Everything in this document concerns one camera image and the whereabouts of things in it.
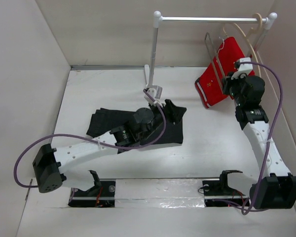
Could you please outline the white metal clothes rack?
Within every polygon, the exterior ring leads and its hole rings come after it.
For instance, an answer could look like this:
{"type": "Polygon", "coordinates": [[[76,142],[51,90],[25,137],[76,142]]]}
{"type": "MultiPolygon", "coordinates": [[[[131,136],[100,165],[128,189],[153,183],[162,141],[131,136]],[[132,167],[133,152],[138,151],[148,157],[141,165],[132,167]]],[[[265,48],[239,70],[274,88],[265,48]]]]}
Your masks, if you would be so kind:
{"type": "Polygon", "coordinates": [[[262,18],[260,14],[255,13],[251,18],[230,18],[230,17],[165,17],[161,15],[160,11],[153,13],[153,34],[152,34],[152,48],[150,64],[144,66],[145,78],[148,81],[146,88],[153,86],[153,77],[155,69],[155,58],[157,49],[158,29],[161,22],[195,22],[195,23],[222,23],[232,24],[242,34],[246,44],[249,48],[249,56],[252,56],[256,62],[258,49],[262,44],[265,36],[272,27],[278,15],[275,12],[270,13],[266,18],[262,18]],[[247,34],[238,26],[239,23],[255,23],[258,26],[251,28],[247,34]]]}

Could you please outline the red shorts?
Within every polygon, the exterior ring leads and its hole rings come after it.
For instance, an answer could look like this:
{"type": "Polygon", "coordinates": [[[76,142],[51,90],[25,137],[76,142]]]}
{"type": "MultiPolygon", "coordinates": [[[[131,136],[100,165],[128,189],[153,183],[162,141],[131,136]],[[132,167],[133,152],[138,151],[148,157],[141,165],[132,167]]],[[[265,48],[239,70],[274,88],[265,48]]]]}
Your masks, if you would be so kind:
{"type": "Polygon", "coordinates": [[[244,53],[234,37],[227,37],[220,45],[218,57],[213,58],[205,72],[195,81],[195,88],[205,108],[227,98],[220,86],[223,74],[235,72],[234,62],[243,57],[244,53]]]}

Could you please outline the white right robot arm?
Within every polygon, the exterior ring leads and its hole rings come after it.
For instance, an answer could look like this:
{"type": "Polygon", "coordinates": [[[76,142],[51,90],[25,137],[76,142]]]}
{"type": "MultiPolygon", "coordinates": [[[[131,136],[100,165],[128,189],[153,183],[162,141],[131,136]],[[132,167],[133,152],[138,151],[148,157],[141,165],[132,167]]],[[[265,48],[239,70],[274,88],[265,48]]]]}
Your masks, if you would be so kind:
{"type": "Polygon", "coordinates": [[[235,116],[249,140],[259,166],[257,181],[239,170],[224,170],[218,182],[225,195],[248,191],[255,209],[290,209],[296,201],[296,176],[283,162],[272,139],[269,119],[260,105],[265,91],[262,78],[247,73],[228,73],[222,92],[235,102],[235,116]]]}

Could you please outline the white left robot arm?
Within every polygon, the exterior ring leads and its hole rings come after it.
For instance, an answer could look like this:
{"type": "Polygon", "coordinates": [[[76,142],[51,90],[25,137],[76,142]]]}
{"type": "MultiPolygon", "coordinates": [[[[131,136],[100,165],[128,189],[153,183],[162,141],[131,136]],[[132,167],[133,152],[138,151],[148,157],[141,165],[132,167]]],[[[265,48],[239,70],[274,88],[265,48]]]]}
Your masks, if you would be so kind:
{"type": "Polygon", "coordinates": [[[43,145],[38,151],[33,168],[40,193],[49,193],[62,185],[85,191],[94,196],[100,191],[96,171],[89,169],[83,176],[77,171],[81,164],[96,158],[117,155],[122,152],[143,149],[156,144],[167,130],[182,122],[187,109],[175,106],[171,100],[164,105],[140,108],[123,125],[68,147],[52,148],[43,145]]]}

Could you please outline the grey trouser hanger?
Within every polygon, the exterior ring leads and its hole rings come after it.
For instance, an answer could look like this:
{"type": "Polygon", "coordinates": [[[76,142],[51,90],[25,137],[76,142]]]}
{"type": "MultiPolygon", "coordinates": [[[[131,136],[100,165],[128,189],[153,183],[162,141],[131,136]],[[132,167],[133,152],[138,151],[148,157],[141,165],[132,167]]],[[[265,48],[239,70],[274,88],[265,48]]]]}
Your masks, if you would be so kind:
{"type": "Polygon", "coordinates": [[[209,32],[207,32],[205,34],[204,42],[205,42],[205,45],[206,45],[206,48],[207,48],[208,55],[209,55],[209,57],[211,59],[211,65],[213,66],[214,73],[215,73],[216,79],[218,81],[220,90],[221,90],[221,92],[223,92],[222,79],[225,77],[225,73],[224,73],[224,70],[222,68],[221,62],[219,60],[218,50],[216,50],[216,48],[214,46],[214,42],[213,42],[209,32]],[[220,71],[221,75],[222,75],[221,77],[219,76],[219,73],[218,73],[218,70],[216,68],[215,62],[217,64],[218,68],[219,68],[219,71],[220,71]]]}

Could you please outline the black trousers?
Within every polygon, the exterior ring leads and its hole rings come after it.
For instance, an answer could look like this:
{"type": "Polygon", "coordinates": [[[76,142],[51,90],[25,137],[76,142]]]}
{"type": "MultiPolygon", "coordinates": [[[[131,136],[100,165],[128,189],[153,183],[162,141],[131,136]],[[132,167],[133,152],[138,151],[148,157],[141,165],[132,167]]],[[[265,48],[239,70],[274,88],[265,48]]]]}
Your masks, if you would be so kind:
{"type": "Polygon", "coordinates": [[[91,116],[86,134],[92,138],[106,132],[112,134],[115,145],[120,147],[153,144],[182,144],[183,116],[187,111],[166,99],[161,106],[166,122],[156,106],[139,108],[133,111],[109,110],[101,108],[91,116]]]}

